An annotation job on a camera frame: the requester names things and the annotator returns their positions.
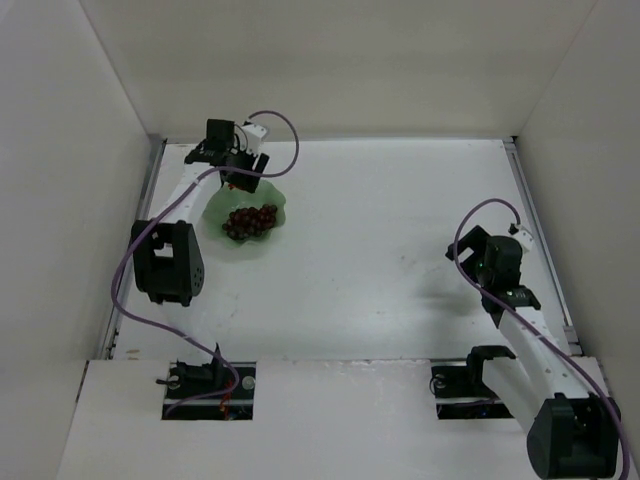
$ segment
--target wall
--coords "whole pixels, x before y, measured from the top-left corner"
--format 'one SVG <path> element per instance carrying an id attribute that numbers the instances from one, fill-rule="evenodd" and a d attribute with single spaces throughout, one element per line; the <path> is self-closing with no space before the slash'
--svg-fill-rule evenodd
<path id="1" fill-rule="evenodd" d="M 600 1 L 518 148 L 585 350 L 640 449 L 640 2 Z"/>
<path id="2" fill-rule="evenodd" d="M 40 480 L 55 477 L 149 146 L 77 0 L 0 11 L 0 479 Z"/>
<path id="3" fill-rule="evenodd" d="M 595 0 L 82 0 L 150 133 L 276 108 L 305 136 L 520 131 Z"/>

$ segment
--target bunch of grapes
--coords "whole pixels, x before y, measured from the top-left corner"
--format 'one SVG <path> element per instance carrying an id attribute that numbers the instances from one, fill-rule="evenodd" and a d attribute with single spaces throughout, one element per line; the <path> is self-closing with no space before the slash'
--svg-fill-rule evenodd
<path id="1" fill-rule="evenodd" d="M 222 229 L 230 239 L 238 242 L 249 237 L 258 238 L 275 226 L 277 211 L 278 207 L 275 205 L 266 204 L 260 209 L 239 208 L 229 214 L 228 220 L 222 224 Z"/>

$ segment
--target robotic arm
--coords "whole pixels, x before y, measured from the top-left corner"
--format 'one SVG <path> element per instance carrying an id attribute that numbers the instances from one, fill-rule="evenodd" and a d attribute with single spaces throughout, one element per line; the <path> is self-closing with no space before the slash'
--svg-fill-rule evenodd
<path id="1" fill-rule="evenodd" d="M 193 188 L 194 182 L 196 187 L 188 200 L 174 208 L 133 253 L 136 286 L 147 293 L 149 300 L 188 307 L 192 298 L 200 294 L 204 285 L 204 263 L 194 225 L 220 188 L 214 176 L 205 173 L 223 167 L 262 173 L 269 156 L 260 153 L 260 148 L 268 133 L 265 127 L 251 122 L 239 127 L 228 120 L 207 121 L 206 138 L 185 158 L 180 183 L 160 212 Z M 250 193 L 256 191 L 259 180 L 246 173 L 220 171 L 222 184 L 229 183 Z M 149 220 L 137 220 L 131 228 L 131 241 L 138 238 L 149 223 Z"/>
<path id="2" fill-rule="evenodd" d="M 515 225 L 509 233 L 490 236 L 474 227 L 458 242 L 458 255 L 471 250 L 462 269 L 557 345 L 540 303 L 520 284 L 522 256 L 532 248 L 533 237 Z M 450 260 L 453 249 L 452 244 L 447 251 Z M 470 378 L 491 389 L 527 434 L 527 453 L 536 474 L 544 479 L 613 476 L 619 438 L 603 401 L 511 312 L 484 296 L 482 306 L 513 352 L 488 347 L 495 353 L 479 356 L 474 348 L 467 358 Z"/>

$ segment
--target white wall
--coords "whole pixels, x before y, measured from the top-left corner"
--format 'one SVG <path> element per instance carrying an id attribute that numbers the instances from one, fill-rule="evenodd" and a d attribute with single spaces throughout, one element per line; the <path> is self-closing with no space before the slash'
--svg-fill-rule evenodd
<path id="1" fill-rule="evenodd" d="M 595 0 L 82 0 L 148 132 L 520 131 Z"/>
<path id="2" fill-rule="evenodd" d="M 55 477 L 149 147 L 77 0 L 5 12 L 0 479 L 40 480 Z"/>
<path id="3" fill-rule="evenodd" d="M 640 2 L 601 0 L 520 136 L 572 318 L 640 449 Z"/>

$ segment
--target green bowl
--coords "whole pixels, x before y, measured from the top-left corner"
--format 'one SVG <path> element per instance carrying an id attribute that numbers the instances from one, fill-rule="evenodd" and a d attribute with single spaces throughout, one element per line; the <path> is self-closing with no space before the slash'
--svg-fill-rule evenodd
<path id="1" fill-rule="evenodd" d="M 287 202 L 285 196 L 271 182 L 260 180 L 255 193 L 248 193 L 239 188 L 231 187 L 225 183 L 218 190 L 202 213 L 202 223 L 208 238 L 219 240 L 227 247 L 237 248 L 245 243 L 262 243 L 271 237 L 271 230 L 265 232 L 261 237 L 249 237 L 242 241 L 232 240 L 227 236 L 227 232 L 222 230 L 222 224 L 227 221 L 229 214 L 239 208 L 255 207 L 260 208 L 264 204 L 278 207 L 276 212 L 276 224 L 274 228 L 284 225 L 286 216 L 284 214 L 284 204 Z"/>

